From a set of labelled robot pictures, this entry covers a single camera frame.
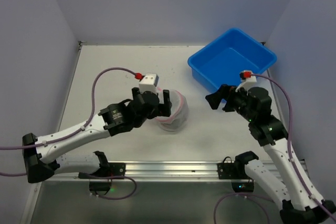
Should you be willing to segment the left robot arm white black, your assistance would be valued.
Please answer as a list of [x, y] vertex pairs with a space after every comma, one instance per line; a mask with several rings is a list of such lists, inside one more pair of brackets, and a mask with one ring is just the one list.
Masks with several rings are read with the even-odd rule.
[[109, 176], [111, 168], [103, 152], [69, 160], [65, 154], [96, 140], [139, 128], [146, 120], [171, 115], [169, 90], [163, 90], [163, 102], [151, 91], [132, 88], [132, 99], [114, 103], [91, 116], [88, 121], [51, 135], [28, 133], [22, 138], [23, 158], [29, 183], [43, 182], [59, 173], [86, 173]]

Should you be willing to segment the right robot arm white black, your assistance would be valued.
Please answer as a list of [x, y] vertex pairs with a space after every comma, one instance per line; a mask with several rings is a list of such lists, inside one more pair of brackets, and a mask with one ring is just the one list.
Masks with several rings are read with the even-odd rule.
[[316, 190], [293, 149], [288, 147], [288, 132], [271, 113], [272, 99], [261, 87], [249, 90], [222, 85], [205, 97], [213, 110], [222, 100], [225, 112], [237, 112], [248, 121], [253, 138], [269, 155], [280, 179], [271, 173], [252, 151], [235, 157], [235, 166], [254, 180], [279, 208], [283, 223], [322, 223], [335, 213], [335, 204]]

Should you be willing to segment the white mesh laundry bag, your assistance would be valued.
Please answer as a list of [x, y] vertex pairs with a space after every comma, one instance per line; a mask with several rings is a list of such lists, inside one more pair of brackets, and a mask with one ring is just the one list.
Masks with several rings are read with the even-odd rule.
[[157, 125], [168, 132], [181, 130], [187, 122], [189, 108], [187, 99], [177, 90], [169, 90], [171, 115], [169, 117], [158, 116], [155, 118]]

